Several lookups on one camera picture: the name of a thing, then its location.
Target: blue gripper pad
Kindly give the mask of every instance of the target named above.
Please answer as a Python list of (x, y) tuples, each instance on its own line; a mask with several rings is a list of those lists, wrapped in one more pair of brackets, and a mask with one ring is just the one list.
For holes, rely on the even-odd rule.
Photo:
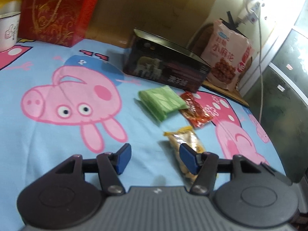
[(118, 175), (120, 175), (124, 172), (124, 169), (131, 159), (131, 145), (129, 143), (125, 143), (122, 148), (115, 153), (115, 155), (118, 156), (115, 171)]
[(200, 170), (200, 166), (197, 163), (196, 156), (198, 155), (190, 146), (186, 143), (180, 145), (180, 158), (193, 175), (197, 175)]

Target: pig snout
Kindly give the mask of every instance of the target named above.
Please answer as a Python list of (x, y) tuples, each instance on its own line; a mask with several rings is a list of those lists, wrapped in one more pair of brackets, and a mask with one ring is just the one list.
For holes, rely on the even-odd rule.
[(37, 119), (44, 112), (45, 101), (38, 90), (30, 89), (24, 94), (21, 106), (26, 116), (31, 119)]

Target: yellow snack packet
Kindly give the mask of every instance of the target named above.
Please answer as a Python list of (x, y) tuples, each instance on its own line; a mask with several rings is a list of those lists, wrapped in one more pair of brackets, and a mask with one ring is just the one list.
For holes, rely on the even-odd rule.
[(203, 147), (201, 141), (194, 132), (193, 127), (186, 126), (180, 128), (176, 132), (164, 132), (164, 136), (168, 137), (170, 144), (175, 151), (175, 156), (179, 162), (181, 171), (183, 172), (185, 177), (189, 178), (191, 183), (193, 183), (197, 175), (193, 175), (192, 173), (190, 173), (180, 158), (180, 145), (182, 143), (187, 143), (187, 145), (189, 145), (197, 153), (205, 152), (205, 148)]

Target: paper cup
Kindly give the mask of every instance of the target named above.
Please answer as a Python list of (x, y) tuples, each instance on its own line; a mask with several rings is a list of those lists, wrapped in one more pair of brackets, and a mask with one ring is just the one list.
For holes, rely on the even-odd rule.
[(20, 13), (10, 12), (0, 15), (0, 52), (16, 44)]

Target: green snack packet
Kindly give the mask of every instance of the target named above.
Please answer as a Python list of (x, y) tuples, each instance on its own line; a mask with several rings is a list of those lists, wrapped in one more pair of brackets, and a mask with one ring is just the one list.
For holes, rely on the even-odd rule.
[(186, 102), (169, 86), (142, 90), (138, 95), (143, 105), (160, 122), (166, 119), (169, 113), (187, 108)]

